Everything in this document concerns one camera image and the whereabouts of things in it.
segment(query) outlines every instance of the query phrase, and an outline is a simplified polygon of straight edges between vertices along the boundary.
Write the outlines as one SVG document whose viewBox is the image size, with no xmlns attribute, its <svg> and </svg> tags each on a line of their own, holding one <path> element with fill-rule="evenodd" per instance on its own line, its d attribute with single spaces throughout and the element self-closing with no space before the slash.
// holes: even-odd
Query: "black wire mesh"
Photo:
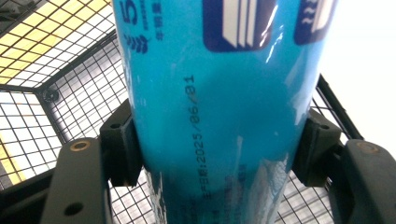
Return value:
<svg viewBox="0 0 396 224">
<path fill-rule="evenodd" d="M 21 1 L 0 0 L 0 7 L 10 2 L 21 5 Z M 69 13 L 70 19 L 54 20 L 56 14 L 62 13 L 61 8 L 66 8 L 70 2 L 82 7 Z M 52 10 L 44 15 L 38 10 L 45 4 L 50 4 L 47 7 Z M 85 16 L 88 22 L 70 27 L 72 18 L 83 21 L 83 8 L 96 12 L 90 12 L 89 18 Z M 29 15 L 35 14 L 72 33 L 57 36 L 56 30 L 45 31 L 40 26 L 44 19 L 37 24 L 25 22 Z M 9 19 L 13 22 L 3 26 L 6 32 L 0 35 L 0 79 L 3 80 L 0 83 L 7 83 L 0 84 L 0 189 L 55 167 L 61 143 L 96 137 L 104 121 L 128 98 L 109 1 L 37 0 L 21 15 Z M 30 26 L 30 31 L 11 32 L 17 23 Z M 34 29 L 39 34 L 43 32 L 45 38 L 57 36 L 59 45 L 33 40 L 28 35 Z M 2 41 L 5 35 L 15 35 L 18 41 L 24 38 L 33 41 L 33 46 L 24 49 L 18 48 L 17 41 L 5 43 Z M 36 46 L 51 49 L 37 53 Z M 11 49 L 17 50 L 18 57 L 10 57 Z M 36 59 L 26 60 L 26 55 L 32 53 Z M 14 64 L 17 62 L 29 64 L 17 69 Z M 32 88 L 32 92 L 26 91 L 27 87 Z M 59 93 L 59 97 L 46 97 L 48 91 Z M 315 93 L 311 106 L 333 123 L 339 121 L 319 93 Z M 341 140 L 345 142 L 347 137 L 343 135 Z M 136 187 L 111 188 L 110 194 L 115 223 L 155 222 L 144 174 Z M 332 223 L 326 189 L 306 188 L 291 173 L 276 223 Z"/>
</svg>

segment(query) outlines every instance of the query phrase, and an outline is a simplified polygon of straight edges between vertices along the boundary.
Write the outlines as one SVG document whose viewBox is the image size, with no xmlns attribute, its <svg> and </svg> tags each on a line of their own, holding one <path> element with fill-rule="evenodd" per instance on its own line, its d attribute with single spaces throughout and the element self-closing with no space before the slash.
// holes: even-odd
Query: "blue packaging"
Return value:
<svg viewBox="0 0 396 224">
<path fill-rule="evenodd" d="M 113 0 L 157 223 L 272 223 L 335 0 Z"/>
</svg>

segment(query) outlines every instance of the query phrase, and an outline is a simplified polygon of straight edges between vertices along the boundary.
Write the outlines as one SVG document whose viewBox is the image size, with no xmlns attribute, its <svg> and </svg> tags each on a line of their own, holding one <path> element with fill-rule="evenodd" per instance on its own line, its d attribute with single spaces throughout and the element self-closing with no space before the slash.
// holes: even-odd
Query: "blue label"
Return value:
<svg viewBox="0 0 396 224">
<path fill-rule="evenodd" d="M 294 41 L 298 45 L 322 40 L 327 34 L 337 0 L 302 0 Z"/>
<path fill-rule="evenodd" d="M 204 0 L 203 8 L 204 42 L 209 50 L 256 50 L 269 43 L 275 0 Z"/>
</svg>

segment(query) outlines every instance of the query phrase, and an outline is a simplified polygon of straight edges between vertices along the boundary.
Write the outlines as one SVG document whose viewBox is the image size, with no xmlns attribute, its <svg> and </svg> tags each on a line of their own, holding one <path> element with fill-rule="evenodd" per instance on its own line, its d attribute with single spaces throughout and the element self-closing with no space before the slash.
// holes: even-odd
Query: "white wall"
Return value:
<svg viewBox="0 0 396 224">
<path fill-rule="evenodd" d="M 396 158 L 396 2 L 339 0 L 321 73 L 361 135 Z"/>
</svg>

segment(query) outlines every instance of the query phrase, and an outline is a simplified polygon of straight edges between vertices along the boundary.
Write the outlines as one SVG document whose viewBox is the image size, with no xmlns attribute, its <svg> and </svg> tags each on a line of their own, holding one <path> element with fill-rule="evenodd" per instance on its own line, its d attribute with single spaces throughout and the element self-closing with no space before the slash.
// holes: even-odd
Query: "white stripe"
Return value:
<svg viewBox="0 0 396 224">
<path fill-rule="evenodd" d="M 248 8 L 247 22 L 247 43 L 253 47 L 254 45 L 254 26 L 256 23 L 257 0 L 250 0 Z"/>
<path fill-rule="evenodd" d="M 223 37 L 235 48 L 238 44 L 239 0 L 223 0 Z"/>
<path fill-rule="evenodd" d="M 239 8 L 239 37 L 238 42 L 245 47 L 247 42 L 248 0 L 241 0 Z"/>
</svg>

